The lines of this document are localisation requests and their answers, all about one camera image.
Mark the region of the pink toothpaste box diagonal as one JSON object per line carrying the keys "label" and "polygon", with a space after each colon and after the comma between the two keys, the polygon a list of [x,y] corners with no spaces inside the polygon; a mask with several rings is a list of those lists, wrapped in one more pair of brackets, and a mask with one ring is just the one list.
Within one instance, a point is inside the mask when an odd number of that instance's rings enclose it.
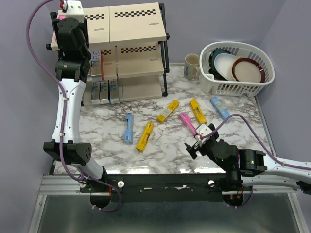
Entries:
{"label": "pink toothpaste box diagonal", "polygon": [[57,40],[57,35],[58,35],[58,23],[61,21],[61,20],[64,20],[66,18],[65,15],[58,15],[56,17],[56,19],[53,21],[53,28],[54,28],[54,33],[55,33],[55,36],[54,36],[54,39]]}

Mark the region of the metallic blue toothpaste box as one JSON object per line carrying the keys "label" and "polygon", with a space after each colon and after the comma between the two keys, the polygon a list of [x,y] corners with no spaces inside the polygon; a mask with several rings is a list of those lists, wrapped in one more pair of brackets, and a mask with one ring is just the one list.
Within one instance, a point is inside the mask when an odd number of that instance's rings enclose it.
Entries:
{"label": "metallic blue toothpaste box", "polygon": [[118,104],[120,102],[117,79],[109,80],[109,100],[111,104]]}
{"label": "metallic blue toothpaste box", "polygon": [[91,88],[91,103],[100,104],[100,83],[93,83]]}
{"label": "metallic blue toothpaste box", "polygon": [[100,104],[109,104],[109,81],[100,82]]}

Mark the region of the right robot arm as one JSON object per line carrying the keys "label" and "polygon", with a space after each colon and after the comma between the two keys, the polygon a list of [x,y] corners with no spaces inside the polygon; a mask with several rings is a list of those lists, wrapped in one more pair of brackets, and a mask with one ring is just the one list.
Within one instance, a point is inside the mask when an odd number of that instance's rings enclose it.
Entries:
{"label": "right robot arm", "polygon": [[200,154],[207,156],[223,171],[223,181],[216,186],[223,191],[255,185],[283,186],[311,193],[311,164],[270,156],[252,149],[240,149],[219,139],[219,134],[208,136],[214,125],[203,124],[196,129],[196,142],[186,150],[193,159]]}

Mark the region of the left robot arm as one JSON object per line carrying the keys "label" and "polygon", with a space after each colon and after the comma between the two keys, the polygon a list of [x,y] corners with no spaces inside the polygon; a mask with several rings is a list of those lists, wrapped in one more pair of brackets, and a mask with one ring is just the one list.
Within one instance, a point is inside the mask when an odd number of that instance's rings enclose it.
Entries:
{"label": "left robot arm", "polygon": [[81,142],[79,130],[82,97],[91,59],[87,22],[67,17],[53,20],[53,26],[59,47],[55,65],[59,99],[52,139],[44,143],[43,150],[61,162],[64,169],[72,165],[82,176],[91,177],[91,186],[102,192],[108,185],[105,169],[92,158],[91,144]]}

